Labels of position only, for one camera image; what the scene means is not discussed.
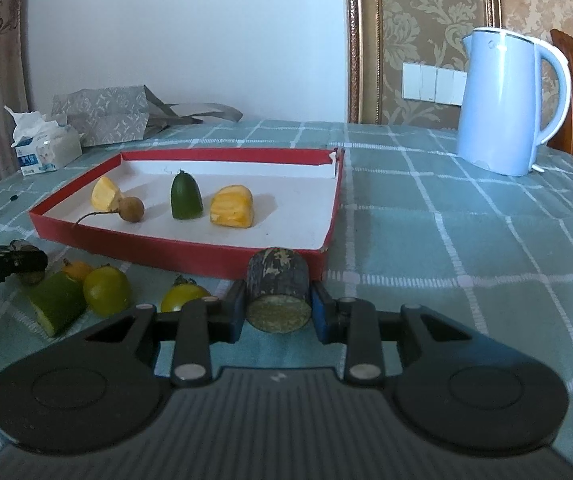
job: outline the tissue pack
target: tissue pack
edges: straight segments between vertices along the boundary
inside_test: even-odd
[[[82,155],[80,135],[66,124],[66,116],[47,120],[39,112],[17,114],[5,108],[15,119],[11,147],[15,148],[22,175],[59,170]]]

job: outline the wall switch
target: wall switch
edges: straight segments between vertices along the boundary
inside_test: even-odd
[[[465,86],[467,85],[467,72],[460,70],[453,71],[453,92],[451,94],[451,104],[462,106],[465,97]]]
[[[438,68],[436,77],[436,103],[451,104],[453,97],[454,71],[448,68]]]
[[[434,102],[436,100],[436,66],[421,65],[420,70],[420,101]]]
[[[403,63],[403,98],[420,99],[421,67],[415,63]]]

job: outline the electric kettle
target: electric kettle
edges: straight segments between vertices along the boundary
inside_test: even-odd
[[[564,123],[571,103],[568,61],[538,38],[480,27],[462,40],[469,56],[457,135],[457,155],[495,173],[520,176],[533,167],[537,147]],[[541,61],[554,68],[558,107],[541,130]]]

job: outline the ornate gold molding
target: ornate gold molding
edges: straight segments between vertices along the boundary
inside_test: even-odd
[[[349,122],[382,120],[384,52],[382,0],[347,0],[349,8]],[[483,0],[484,24],[502,27],[500,0]]]

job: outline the kettle lid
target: kettle lid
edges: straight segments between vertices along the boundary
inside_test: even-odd
[[[513,32],[511,30],[506,30],[506,28],[497,28],[497,27],[476,27],[473,29],[473,32],[476,31],[480,32],[495,32],[496,34],[506,34],[507,36],[511,36],[513,38],[518,38],[519,40],[528,41],[529,43],[535,43],[535,38],[531,38],[529,36],[525,36],[524,34],[518,34],[517,32]]]

